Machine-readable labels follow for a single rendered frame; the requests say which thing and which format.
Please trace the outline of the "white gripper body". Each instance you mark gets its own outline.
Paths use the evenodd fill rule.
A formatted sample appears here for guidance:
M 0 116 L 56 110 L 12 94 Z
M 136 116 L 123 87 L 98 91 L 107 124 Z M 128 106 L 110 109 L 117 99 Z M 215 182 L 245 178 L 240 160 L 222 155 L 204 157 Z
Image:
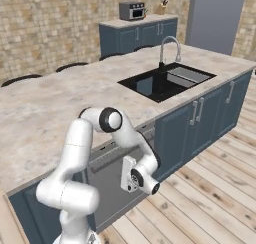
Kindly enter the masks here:
M 124 156 L 121 173 L 121 188 L 129 193 L 137 190 L 137 184 L 133 181 L 131 170 L 136 165 L 136 160 L 131 156 Z

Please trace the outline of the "grey dishwasher door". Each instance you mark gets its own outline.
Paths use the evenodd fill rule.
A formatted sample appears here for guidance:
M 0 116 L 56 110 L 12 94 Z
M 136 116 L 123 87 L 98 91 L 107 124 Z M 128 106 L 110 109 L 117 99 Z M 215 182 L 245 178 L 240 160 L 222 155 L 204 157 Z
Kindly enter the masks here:
M 100 233 L 130 209 L 147 197 L 145 193 L 136 190 L 133 193 L 121 188 L 121 173 L 123 158 L 96 174 L 88 168 L 89 164 L 113 149 L 120 148 L 113 140 L 105 142 L 91 151 L 89 163 L 85 170 L 86 183 L 97 188 L 100 201 L 93 215 L 88 216 L 91 228 Z

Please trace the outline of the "blue cupboard door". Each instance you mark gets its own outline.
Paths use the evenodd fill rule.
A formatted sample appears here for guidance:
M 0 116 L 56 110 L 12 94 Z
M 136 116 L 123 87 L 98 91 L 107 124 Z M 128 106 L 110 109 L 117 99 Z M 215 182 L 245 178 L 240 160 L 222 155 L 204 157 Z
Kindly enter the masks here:
M 161 166 L 154 173 L 154 178 L 159 182 L 182 165 L 193 110 L 191 102 L 156 121 L 154 148 L 161 159 Z
M 252 72 L 249 71 L 232 80 L 235 82 L 235 85 L 229 104 L 225 103 L 225 101 L 228 98 L 230 92 L 231 81 L 222 87 L 221 100 L 214 129 L 213 141 L 218 140 L 220 137 L 222 137 L 236 126 L 251 75 Z
M 207 95 L 203 96 L 203 111 L 200 122 L 196 121 L 192 156 L 196 156 L 211 143 L 220 97 L 220 89 L 209 92 Z

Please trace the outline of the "black sink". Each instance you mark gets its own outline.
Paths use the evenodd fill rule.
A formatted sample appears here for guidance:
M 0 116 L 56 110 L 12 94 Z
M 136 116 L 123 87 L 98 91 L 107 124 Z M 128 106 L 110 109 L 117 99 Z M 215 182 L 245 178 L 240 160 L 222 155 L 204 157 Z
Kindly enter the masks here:
M 120 80 L 119 84 L 161 103 L 214 77 L 215 74 L 174 62 Z

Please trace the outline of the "blue cupboard panel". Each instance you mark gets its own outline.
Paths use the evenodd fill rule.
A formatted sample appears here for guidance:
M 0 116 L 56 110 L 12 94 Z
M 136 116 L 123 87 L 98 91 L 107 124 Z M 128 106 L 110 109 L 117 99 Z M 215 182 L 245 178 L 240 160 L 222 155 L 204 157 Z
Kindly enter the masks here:
M 61 234 L 60 210 L 36 198 L 39 181 L 9 197 L 30 244 L 53 244 Z

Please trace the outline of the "black bar stool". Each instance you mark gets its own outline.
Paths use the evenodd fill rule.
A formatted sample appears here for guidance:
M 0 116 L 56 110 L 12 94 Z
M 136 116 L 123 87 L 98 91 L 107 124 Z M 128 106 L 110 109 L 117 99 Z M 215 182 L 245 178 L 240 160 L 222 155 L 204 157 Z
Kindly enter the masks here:
M 19 82 L 19 81 L 22 81 L 22 80 L 26 80 L 26 79 L 35 79 L 35 78 L 40 78 L 40 77 L 43 77 L 42 75 L 39 75 L 39 74 L 29 74 L 29 75 L 24 75 L 24 76 L 19 76 L 19 77 L 16 77 L 16 78 L 13 78 L 13 79 L 9 79 L 7 81 L 5 81 L 2 85 L 1 85 L 1 88 L 2 87 L 6 87 L 8 85 L 11 85 L 15 82 Z
M 135 48 L 135 49 L 134 49 L 134 52 L 137 52 L 137 51 L 139 51 L 139 50 L 141 50 L 141 49 L 153 48 L 153 47 L 154 47 L 154 45 L 143 45 L 143 46 L 140 46 L 140 47 Z
M 88 65 L 89 63 L 87 62 L 75 62 L 75 63 L 70 63 L 70 64 L 66 64 L 66 65 L 63 65 L 63 66 L 60 66 L 56 69 L 56 73 L 59 73 L 65 69 L 68 69 L 68 68 L 72 68 L 72 67 L 76 67 L 76 66 L 85 66 L 85 65 Z

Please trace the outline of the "silver tap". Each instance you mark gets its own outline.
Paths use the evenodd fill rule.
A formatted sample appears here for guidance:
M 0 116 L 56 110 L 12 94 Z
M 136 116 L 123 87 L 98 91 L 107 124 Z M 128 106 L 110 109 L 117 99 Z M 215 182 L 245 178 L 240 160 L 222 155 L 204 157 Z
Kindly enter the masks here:
M 166 36 L 162 40 L 161 46 L 160 46 L 159 68 L 162 68 L 164 66 L 164 63 L 163 63 L 164 45 L 169 40 L 173 41 L 176 44 L 176 47 L 177 47 L 177 53 L 176 53 L 175 62 L 181 62 L 181 46 L 180 46 L 180 42 L 174 36 Z

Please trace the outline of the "blue cupboard run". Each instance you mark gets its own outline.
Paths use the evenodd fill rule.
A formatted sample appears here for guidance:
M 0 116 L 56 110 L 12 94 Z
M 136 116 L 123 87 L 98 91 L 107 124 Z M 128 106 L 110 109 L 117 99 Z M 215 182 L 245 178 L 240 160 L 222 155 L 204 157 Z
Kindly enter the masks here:
M 111 20 L 99 24 L 102 56 L 127 54 L 142 46 L 158 46 L 166 36 L 176 36 L 177 15 L 147 15 L 142 20 Z

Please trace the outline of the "grey toaster oven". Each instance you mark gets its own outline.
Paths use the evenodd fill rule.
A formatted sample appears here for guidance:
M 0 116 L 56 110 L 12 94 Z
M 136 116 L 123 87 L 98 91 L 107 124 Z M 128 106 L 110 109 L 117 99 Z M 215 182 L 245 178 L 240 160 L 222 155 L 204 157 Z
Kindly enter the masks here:
M 144 18 L 144 10 L 144 2 L 124 1 L 119 3 L 119 17 L 121 20 L 141 20 Z

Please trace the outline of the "grey fridge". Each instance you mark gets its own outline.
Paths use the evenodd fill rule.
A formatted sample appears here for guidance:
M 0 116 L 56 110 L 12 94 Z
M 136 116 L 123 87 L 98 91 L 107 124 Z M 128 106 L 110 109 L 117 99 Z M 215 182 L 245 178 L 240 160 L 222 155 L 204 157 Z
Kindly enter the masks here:
M 190 0 L 185 44 L 232 53 L 244 0 Z

